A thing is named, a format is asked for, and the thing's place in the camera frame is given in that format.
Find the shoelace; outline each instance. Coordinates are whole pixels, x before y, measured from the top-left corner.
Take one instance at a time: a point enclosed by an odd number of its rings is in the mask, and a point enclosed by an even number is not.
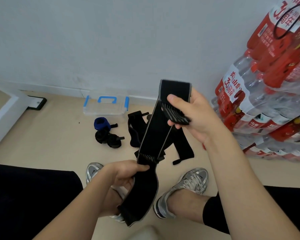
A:
[[[184,180],[185,189],[191,190],[197,194],[202,194],[204,192],[204,187],[202,187],[202,181],[198,175],[194,174],[190,176],[190,179]]]

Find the shoe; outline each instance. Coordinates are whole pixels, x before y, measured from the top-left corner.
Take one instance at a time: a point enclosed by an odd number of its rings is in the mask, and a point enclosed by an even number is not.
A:
[[[103,168],[103,165],[98,163],[98,162],[92,162],[88,165],[87,167],[87,177],[86,177],[86,182],[87,184],[91,182],[92,178]],[[118,195],[121,197],[121,199],[124,200],[126,197],[128,191],[126,190],[125,187],[116,187],[116,186],[111,186],[113,190],[115,190]],[[124,218],[122,217],[121,214],[119,215],[114,215],[110,216],[111,218],[115,219],[117,222],[125,223]]]
[[[157,201],[153,203],[153,210],[157,217],[161,219],[176,218],[176,216],[168,210],[167,199],[176,190],[188,189],[192,192],[203,195],[206,191],[209,181],[208,171],[204,168],[195,168],[182,175],[178,183],[170,190],[165,192]]]

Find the white metal frame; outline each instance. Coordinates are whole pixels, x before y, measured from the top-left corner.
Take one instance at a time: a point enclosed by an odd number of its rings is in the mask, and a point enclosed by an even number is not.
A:
[[[17,89],[10,88],[6,84],[0,84],[0,91],[11,98],[0,109],[0,141],[8,133],[11,127],[28,108],[31,98]]]

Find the barcode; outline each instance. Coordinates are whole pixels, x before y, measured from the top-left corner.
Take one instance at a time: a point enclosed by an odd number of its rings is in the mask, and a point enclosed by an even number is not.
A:
[[[261,29],[261,31],[258,33],[259,37],[263,34],[263,32],[266,30],[267,27],[268,27],[268,24],[265,24],[264,27]]]

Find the stack of water bottles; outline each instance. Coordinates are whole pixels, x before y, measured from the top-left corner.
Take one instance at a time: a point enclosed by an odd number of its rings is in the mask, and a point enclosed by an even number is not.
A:
[[[214,110],[248,156],[300,161],[300,0],[268,12],[215,93]]]

